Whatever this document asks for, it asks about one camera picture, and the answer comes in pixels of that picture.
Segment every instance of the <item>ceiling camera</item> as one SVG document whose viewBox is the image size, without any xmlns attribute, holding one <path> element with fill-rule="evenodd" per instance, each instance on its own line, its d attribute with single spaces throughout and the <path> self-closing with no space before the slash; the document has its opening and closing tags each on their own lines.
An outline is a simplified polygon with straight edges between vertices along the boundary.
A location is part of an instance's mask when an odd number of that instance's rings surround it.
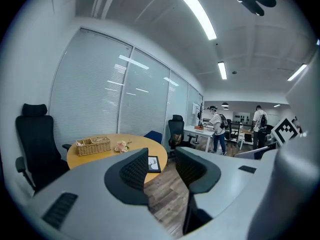
<svg viewBox="0 0 320 240">
<path fill-rule="evenodd" d="M 243 6 L 245 6 L 250 12 L 258 16 L 265 15 L 265 11 L 257 4 L 255 0 L 237 0 Z"/>
</svg>

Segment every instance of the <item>person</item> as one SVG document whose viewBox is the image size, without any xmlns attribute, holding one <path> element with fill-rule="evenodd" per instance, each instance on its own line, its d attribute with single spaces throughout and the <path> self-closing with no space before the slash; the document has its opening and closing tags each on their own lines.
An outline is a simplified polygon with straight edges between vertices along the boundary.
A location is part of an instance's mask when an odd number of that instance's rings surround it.
<svg viewBox="0 0 320 240">
<path fill-rule="evenodd" d="M 301 130 L 301 127 L 300 127 L 300 123 L 299 123 L 299 121 L 298 121 L 298 119 L 297 119 L 296 116 L 294 117 L 294 119 L 293 119 L 291 122 L 292 122 L 292 123 L 294 124 L 294 126 L 297 128 L 298 132 L 299 132 L 300 134 L 302 134 L 302 130 Z"/>
<path fill-rule="evenodd" d="M 258 147 L 263 148 L 264 144 L 264 137 L 265 135 L 260 132 L 260 126 L 261 126 L 261 118 L 264 115 L 265 119 L 268 121 L 267 113 L 264 112 L 260 105 L 256 106 L 255 113 L 253 116 L 253 123 L 255 123 L 255 126 L 253 128 L 253 150 L 256 150 Z"/>
<path fill-rule="evenodd" d="M 213 117 L 211 118 L 209 123 L 213 125 L 213 131 L 214 131 L 212 153 L 217 153 L 218 141 L 220 141 L 222 155 L 225 156 L 227 154 L 226 144 L 225 144 L 226 130 L 224 128 L 221 128 L 222 119 L 220 115 L 217 113 L 217 107 L 211 106 L 210 112 L 213 114 Z"/>
</svg>

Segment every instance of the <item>round table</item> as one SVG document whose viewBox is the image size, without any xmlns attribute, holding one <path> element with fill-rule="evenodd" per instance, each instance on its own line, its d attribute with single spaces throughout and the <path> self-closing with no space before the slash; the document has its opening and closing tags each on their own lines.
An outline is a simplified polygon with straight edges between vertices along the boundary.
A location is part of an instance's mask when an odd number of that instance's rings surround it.
<svg viewBox="0 0 320 240">
<path fill-rule="evenodd" d="M 165 150 L 165 148 L 159 144 L 158 142 L 145 138 L 142 136 L 135 136 L 131 134 L 101 134 L 101 135 L 95 135 L 97 136 L 107 136 L 111 143 L 110 147 L 111 150 L 105 151 L 105 152 L 99 152 L 94 154 L 87 154 L 79 156 L 77 155 L 77 147 L 76 143 L 72 144 L 70 149 L 68 150 L 66 154 L 66 161 L 68 163 L 68 166 L 70 169 L 73 169 L 74 167 L 83 165 L 85 163 L 89 163 L 95 160 L 104 159 L 107 157 L 115 156 L 115 155 L 121 155 L 121 153 L 115 152 L 114 147 L 116 146 L 117 142 L 125 141 L 126 143 L 131 142 L 128 144 L 130 151 L 142 149 L 142 148 L 148 148 L 149 149 L 149 156 L 155 156 L 158 157 L 161 171 L 166 167 L 167 161 L 168 161 L 168 155 Z M 147 183 L 151 180 L 153 180 L 155 177 L 157 177 L 160 173 L 147 173 L 144 183 Z"/>
</svg>

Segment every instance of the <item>man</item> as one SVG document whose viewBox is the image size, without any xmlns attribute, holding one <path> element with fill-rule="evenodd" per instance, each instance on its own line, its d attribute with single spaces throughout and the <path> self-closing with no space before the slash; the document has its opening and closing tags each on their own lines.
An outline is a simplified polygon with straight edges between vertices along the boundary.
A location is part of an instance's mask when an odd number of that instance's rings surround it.
<svg viewBox="0 0 320 240">
<path fill-rule="evenodd" d="M 262 116 L 264 115 L 265 119 L 268 121 L 267 113 L 261 109 L 260 105 L 256 106 L 255 110 L 256 111 L 253 116 L 253 123 L 255 123 L 255 126 L 253 128 L 253 150 L 256 150 L 258 148 L 258 142 L 259 148 L 263 148 L 263 138 L 265 137 L 265 135 L 259 131 Z"/>
<path fill-rule="evenodd" d="M 220 141 L 220 145 L 222 148 L 222 155 L 225 156 L 227 154 L 226 144 L 225 144 L 226 130 L 224 128 L 221 128 L 222 119 L 221 119 L 220 115 L 217 113 L 217 107 L 211 106 L 210 112 L 213 114 L 213 117 L 211 118 L 209 123 L 211 125 L 213 125 L 213 129 L 214 129 L 213 152 L 212 153 L 217 153 L 218 141 Z"/>
</svg>

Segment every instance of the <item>ceiling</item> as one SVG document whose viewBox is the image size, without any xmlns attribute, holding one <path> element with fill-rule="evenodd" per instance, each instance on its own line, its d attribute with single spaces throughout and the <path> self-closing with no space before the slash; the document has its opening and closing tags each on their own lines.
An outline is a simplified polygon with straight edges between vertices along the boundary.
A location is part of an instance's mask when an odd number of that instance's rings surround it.
<svg viewBox="0 0 320 240">
<path fill-rule="evenodd" d="M 91 17 L 94 1 L 77 0 L 77 15 Z M 208 40 L 183 0 L 102 0 L 95 17 L 115 20 L 146 35 L 207 90 L 286 93 L 295 82 L 287 79 L 315 53 L 317 38 L 291 0 L 277 0 L 274 8 L 261 6 L 263 17 L 250 13 L 237 0 L 199 2 L 217 39 Z M 227 80 L 221 79 L 219 61 L 225 62 Z"/>
</svg>

